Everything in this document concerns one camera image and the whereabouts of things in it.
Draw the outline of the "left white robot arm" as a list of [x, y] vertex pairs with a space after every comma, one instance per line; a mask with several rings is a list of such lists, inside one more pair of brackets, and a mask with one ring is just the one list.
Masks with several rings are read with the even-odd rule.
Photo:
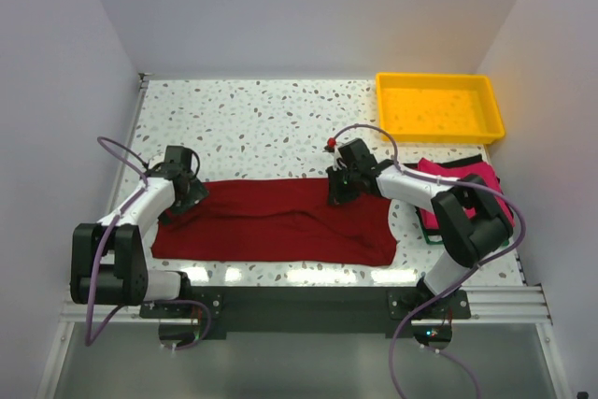
[[143, 237], [208, 197], [197, 177], [198, 154], [168, 146], [161, 162], [141, 177], [136, 191], [113, 212], [76, 227], [72, 237], [70, 295], [77, 304], [137, 306], [160, 301], [173, 317], [187, 315], [193, 294], [187, 276], [149, 270]]

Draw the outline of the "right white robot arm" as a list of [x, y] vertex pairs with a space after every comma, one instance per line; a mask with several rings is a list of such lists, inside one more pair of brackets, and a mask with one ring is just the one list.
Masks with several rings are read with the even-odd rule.
[[331, 137], [325, 150], [335, 158], [326, 169], [329, 204], [345, 204], [366, 193], [434, 214], [444, 252], [404, 301], [410, 310], [438, 317], [449, 307], [449, 294], [513, 235], [499, 198], [478, 175], [431, 178], [391, 159], [379, 162], [360, 138], [339, 145]]

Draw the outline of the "dark red t shirt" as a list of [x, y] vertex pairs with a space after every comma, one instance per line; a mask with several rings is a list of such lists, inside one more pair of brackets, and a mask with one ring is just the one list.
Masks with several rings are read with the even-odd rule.
[[159, 226], [155, 258], [367, 266], [394, 259], [387, 199], [362, 195], [330, 206], [324, 178], [223, 180], [206, 187], [206, 199]]

